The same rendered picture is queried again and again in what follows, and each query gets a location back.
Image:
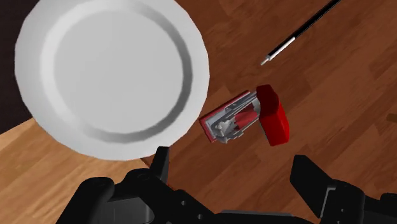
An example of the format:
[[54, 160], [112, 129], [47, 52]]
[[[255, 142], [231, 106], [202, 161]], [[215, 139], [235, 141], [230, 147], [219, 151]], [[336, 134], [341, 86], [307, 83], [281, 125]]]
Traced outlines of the red and grey stapler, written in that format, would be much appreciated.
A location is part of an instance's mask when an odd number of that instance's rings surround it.
[[210, 142], [226, 144], [242, 136], [259, 122], [271, 146], [289, 141], [288, 119], [279, 96], [271, 85], [260, 85], [254, 92], [244, 91], [218, 108], [199, 118]]

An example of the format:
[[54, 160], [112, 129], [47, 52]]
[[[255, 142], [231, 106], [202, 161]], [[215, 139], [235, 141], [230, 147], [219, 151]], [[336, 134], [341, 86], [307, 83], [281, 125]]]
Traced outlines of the white plate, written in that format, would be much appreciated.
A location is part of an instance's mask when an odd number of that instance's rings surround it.
[[15, 76], [55, 140], [133, 160], [187, 133], [210, 72], [202, 35], [175, 0], [39, 0], [18, 35]]

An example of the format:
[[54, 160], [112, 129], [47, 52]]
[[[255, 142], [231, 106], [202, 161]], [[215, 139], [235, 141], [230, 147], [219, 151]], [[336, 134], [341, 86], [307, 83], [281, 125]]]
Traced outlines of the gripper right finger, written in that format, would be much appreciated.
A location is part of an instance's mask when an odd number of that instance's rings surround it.
[[305, 155], [295, 155], [290, 183], [320, 224], [397, 224], [397, 193], [379, 199], [331, 178]]

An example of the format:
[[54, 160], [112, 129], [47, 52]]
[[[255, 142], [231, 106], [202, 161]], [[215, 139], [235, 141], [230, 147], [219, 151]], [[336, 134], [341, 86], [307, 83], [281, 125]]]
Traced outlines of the black and white pen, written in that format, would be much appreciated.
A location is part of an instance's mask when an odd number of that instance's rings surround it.
[[323, 6], [319, 11], [317, 11], [313, 16], [311, 16], [303, 25], [301, 25], [297, 30], [291, 33], [285, 40], [279, 43], [272, 51], [270, 51], [266, 57], [261, 61], [260, 65], [263, 66], [267, 62], [274, 59], [278, 54], [280, 54], [286, 47], [288, 47], [294, 40], [296, 40], [300, 35], [302, 35], [310, 26], [317, 22], [324, 14], [330, 11], [336, 4], [341, 0], [331, 0], [325, 6]]

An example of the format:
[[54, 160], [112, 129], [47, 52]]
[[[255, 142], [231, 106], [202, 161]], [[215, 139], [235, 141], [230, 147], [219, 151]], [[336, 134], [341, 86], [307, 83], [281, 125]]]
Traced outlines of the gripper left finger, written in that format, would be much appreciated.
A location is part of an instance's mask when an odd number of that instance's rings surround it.
[[84, 180], [55, 224], [98, 224], [111, 199], [140, 198], [154, 213], [153, 224], [218, 224], [218, 217], [183, 190], [161, 180], [169, 163], [169, 148], [160, 146], [149, 168], [129, 171], [122, 182], [94, 177]]

